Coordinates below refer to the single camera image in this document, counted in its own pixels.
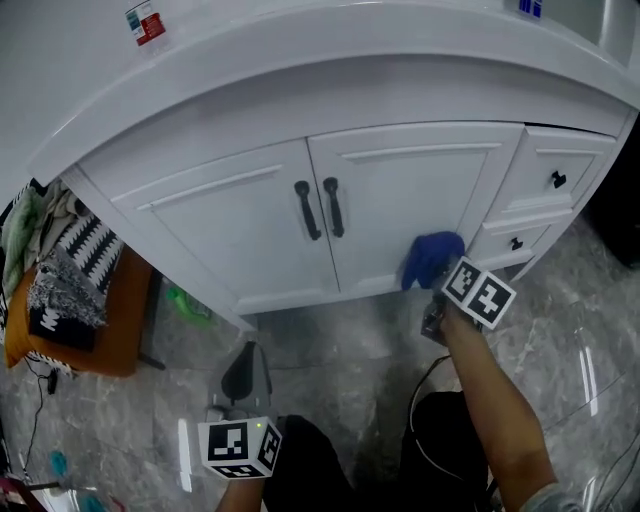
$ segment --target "person's leg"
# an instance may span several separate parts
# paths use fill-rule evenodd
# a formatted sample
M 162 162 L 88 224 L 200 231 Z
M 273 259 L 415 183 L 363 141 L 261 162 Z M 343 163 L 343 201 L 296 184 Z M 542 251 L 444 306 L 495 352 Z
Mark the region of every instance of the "person's leg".
M 417 499 L 425 502 L 425 509 L 428 504 L 429 510 L 461 512 L 475 510 L 475 501 L 480 511 L 488 465 L 464 395 L 430 393 L 416 406 L 413 426 L 415 435 L 407 425 L 402 441 L 403 497 L 414 504 Z
M 263 493 L 269 512 L 354 510 L 354 491 L 331 441 L 301 416 L 282 420 L 282 446 Z

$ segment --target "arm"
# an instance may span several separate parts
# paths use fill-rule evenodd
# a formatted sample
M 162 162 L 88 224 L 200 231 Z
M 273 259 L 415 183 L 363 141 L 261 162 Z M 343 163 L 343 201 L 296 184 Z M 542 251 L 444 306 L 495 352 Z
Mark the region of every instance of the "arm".
M 484 336 L 451 303 L 442 332 L 505 508 L 517 511 L 557 481 L 540 423 L 496 363 Z
M 260 512 L 264 480 L 230 481 L 216 512 Z

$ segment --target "drawer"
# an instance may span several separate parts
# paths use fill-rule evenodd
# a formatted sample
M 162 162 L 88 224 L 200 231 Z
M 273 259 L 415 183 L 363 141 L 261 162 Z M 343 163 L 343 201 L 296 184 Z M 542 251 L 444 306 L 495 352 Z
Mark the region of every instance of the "drawer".
M 484 223 L 471 244 L 469 257 L 486 270 L 525 263 L 535 255 L 536 243 L 547 229 L 571 214 L 567 210 L 515 222 Z
M 604 135 L 527 126 L 488 220 L 514 220 L 573 207 L 615 142 Z

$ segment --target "sink vanity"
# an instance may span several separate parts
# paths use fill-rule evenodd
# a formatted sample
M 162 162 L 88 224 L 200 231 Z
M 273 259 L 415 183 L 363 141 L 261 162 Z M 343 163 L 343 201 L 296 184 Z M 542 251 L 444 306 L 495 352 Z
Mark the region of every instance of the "sink vanity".
M 640 108 L 635 23 L 612 50 L 602 27 L 598 45 L 489 0 L 249 3 L 156 2 L 167 38 L 147 54 L 113 6 L 67 0 L 59 23 L 99 15 L 102 45 L 55 68 L 0 62 L 53 81 L 37 98 L 19 73 L 0 86 L 15 98 L 1 127 L 11 172 L 61 176 L 242 329 L 254 313 L 398 290 L 411 242 L 435 231 L 523 275 Z M 24 116 L 34 106 L 38 120 Z

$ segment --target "blue object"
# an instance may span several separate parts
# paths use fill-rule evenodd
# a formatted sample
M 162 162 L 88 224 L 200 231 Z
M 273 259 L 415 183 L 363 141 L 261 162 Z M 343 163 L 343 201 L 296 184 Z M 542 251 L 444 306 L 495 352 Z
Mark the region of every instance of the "blue object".
M 100 500 L 95 496 L 81 496 L 79 501 L 80 512 L 107 512 Z
M 67 474 L 67 458 L 62 452 L 51 452 L 49 455 L 49 461 L 53 468 L 53 473 L 58 478 L 64 477 Z
M 520 0 L 520 10 L 539 18 L 542 15 L 542 0 Z
M 442 231 L 419 236 L 409 251 L 402 276 L 402 289 L 411 288 L 416 279 L 422 288 L 431 288 L 433 281 L 447 270 L 451 259 L 462 256 L 464 240 L 456 233 Z

